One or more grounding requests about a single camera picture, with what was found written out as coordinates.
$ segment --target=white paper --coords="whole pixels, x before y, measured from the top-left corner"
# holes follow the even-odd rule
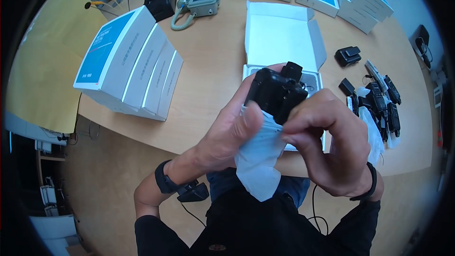
[[[240,147],[235,160],[237,177],[247,191],[260,202],[270,199],[281,179],[281,173],[274,168],[277,158],[286,146],[280,138],[282,126],[273,116],[262,111],[264,123],[259,132]]]

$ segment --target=wooden table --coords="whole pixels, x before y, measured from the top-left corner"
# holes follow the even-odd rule
[[[137,8],[143,1],[130,0],[130,6]],[[195,18],[184,31],[172,31],[170,18],[159,22],[184,59],[166,122],[115,113],[85,95],[79,103],[79,114],[129,138],[176,154],[196,145],[242,82],[242,66],[246,63],[246,1],[221,0],[217,15]],[[126,2],[121,5],[127,10]],[[327,61],[319,70],[325,88],[346,100],[338,89],[339,83],[347,78],[355,87],[363,86],[362,78],[368,73],[364,63],[370,59],[381,74],[391,77],[401,94],[403,102],[398,106],[401,144],[386,149],[384,164],[381,158],[377,165],[381,174],[401,174],[429,167],[432,154],[429,98],[417,58],[397,20],[388,18],[365,35],[339,17],[316,11],[315,19],[327,51]],[[337,49],[348,46],[359,46],[362,60],[342,69],[333,55]],[[327,133],[327,151],[330,141]],[[296,152],[285,152],[276,168],[284,175],[308,176],[303,159]]]

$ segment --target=black walkie-talkie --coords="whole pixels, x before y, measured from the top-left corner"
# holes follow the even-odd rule
[[[389,93],[390,100],[392,100],[392,103],[400,105],[401,104],[400,94],[398,93],[398,90],[393,84],[392,80],[390,80],[390,77],[386,75],[384,78],[384,82],[389,87],[387,93]]]

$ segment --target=open white box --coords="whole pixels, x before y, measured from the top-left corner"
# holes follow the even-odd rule
[[[322,79],[318,70],[327,53],[318,22],[312,20],[314,10],[249,1],[247,9],[247,64],[243,66],[242,79],[266,66],[291,61],[303,67],[300,81],[305,83],[309,96],[319,91]],[[325,150],[325,133],[321,140]],[[292,145],[286,145],[285,150],[296,151]]]

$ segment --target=black smartband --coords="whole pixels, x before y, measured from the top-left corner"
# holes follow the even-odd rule
[[[371,172],[371,178],[372,178],[371,189],[368,192],[361,194],[360,196],[350,198],[349,199],[350,201],[363,201],[363,200],[369,198],[374,193],[374,190],[376,190],[376,181],[377,181],[376,169],[373,167],[373,165],[370,162],[367,162],[367,166]]]
[[[160,191],[162,194],[172,194],[177,192],[177,190],[181,187],[174,182],[172,182],[171,179],[167,175],[164,174],[164,165],[166,165],[167,162],[170,162],[171,160],[167,160],[160,165],[155,170],[155,180],[156,184],[158,185],[158,188],[160,188]]]

